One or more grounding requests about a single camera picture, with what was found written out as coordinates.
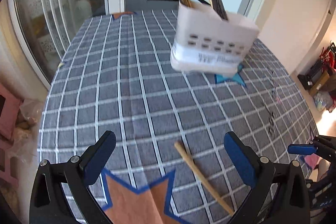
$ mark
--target cable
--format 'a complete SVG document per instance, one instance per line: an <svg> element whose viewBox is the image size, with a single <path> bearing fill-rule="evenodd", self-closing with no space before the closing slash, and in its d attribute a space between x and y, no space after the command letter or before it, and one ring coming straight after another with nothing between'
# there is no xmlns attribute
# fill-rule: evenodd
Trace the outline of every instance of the cable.
<svg viewBox="0 0 336 224"><path fill-rule="evenodd" d="M316 214L316 215L314 215L314 216L311 216L310 218L314 218L315 216L319 216L319 215L322 214L322 213L325 213L325 211L321 211L321 212L319 212L318 214Z"/></svg>

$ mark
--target checkered tablecloth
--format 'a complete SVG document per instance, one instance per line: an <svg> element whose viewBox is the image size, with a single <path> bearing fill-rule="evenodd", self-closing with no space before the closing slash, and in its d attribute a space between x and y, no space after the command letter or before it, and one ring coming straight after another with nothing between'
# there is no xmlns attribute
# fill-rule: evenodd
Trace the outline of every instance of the checkered tablecloth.
<svg viewBox="0 0 336 224"><path fill-rule="evenodd" d="M64 162L111 130L117 146L106 168L114 175L139 188L176 170L171 212L194 224L226 223L228 214L195 179L174 142L183 142L236 210L249 187L225 152L224 134L232 130L258 155L289 163L297 157L287 153L287 146L307 143L310 128L314 134L317 129L295 83L259 40L243 61L246 88L215 84L212 74L174 71L169 58L176 16L173 10L148 11L85 21L51 84L38 153L40 160ZM301 164L307 176L307 166ZM273 185L268 200L275 189ZM100 205L106 203L100 179L91 191Z"/></svg>

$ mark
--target metal screw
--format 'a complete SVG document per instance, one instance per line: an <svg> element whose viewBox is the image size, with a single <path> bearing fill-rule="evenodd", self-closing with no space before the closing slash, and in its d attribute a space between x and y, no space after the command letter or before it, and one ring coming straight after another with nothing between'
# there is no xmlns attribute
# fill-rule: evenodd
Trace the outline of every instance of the metal screw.
<svg viewBox="0 0 336 224"><path fill-rule="evenodd" d="M72 163L76 163L79 161L79 157L78 156L73 156L70 160Z"/></svg>
<svg viewBox="0 0 336 224"><path fill-rule="evenodd" d="M292 163L293 163L293 165L295 167L299 167L300 166L300 163L297 160L292 161Z"/></svg>
<svg viewBox="0 0 336 224"><path fill-rule="evenodd" d="M47 163L48 163L47 160L41 160L40 165L41 165L41 166L45 166Z"/></svg>
<svg viewBox="0 0 336 224"><path fill-rule="evenodd" d="M267 157L260 157L260 161L264 164L268 163L268 158Z"/></svg>

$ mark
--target barcode label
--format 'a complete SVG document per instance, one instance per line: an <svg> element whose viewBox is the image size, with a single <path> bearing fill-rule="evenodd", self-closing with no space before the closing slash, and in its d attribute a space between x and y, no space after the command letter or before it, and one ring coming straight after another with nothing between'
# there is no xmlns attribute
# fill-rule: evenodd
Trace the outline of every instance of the barcode label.
<svg viewBox="0 0 336 224"><path fill-rule="evenodd" d="M174 44L173 44L173 54L174 55L176 54L176 42L174 42Z"/></svg>
<svg viewBox="0 0 336 224"><path fill-rule="evenodd" d="M218 55L216 62L220 62L220 63L237 63L237 60L232 60L231 57L225 57L223 55Z"/></svg>
<svg viewBox="0 0 336 224"><path fill-rule="evenodd" d="M213 60L214 60L214 57L211 56L211 55L204 54L204 53L199 53L198 54L198 62L199 63L211 64Z"/></svg>

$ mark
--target white wall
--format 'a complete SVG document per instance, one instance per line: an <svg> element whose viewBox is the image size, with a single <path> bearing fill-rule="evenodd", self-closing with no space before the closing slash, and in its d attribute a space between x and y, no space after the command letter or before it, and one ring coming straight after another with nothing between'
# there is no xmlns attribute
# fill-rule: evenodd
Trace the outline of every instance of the white wall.
<svg viewBox="0 0 336 224"><path fill-rule="evenodd" d="M291 74L320 32L330 0L275 0L259 35Z"/></svg>
<svg viewBox="0 0 336 224"><path fill-rule="evenodd" d="M18 98L44 102L48 91L21 49L7 3L0 2L0 83Z"/></svg>

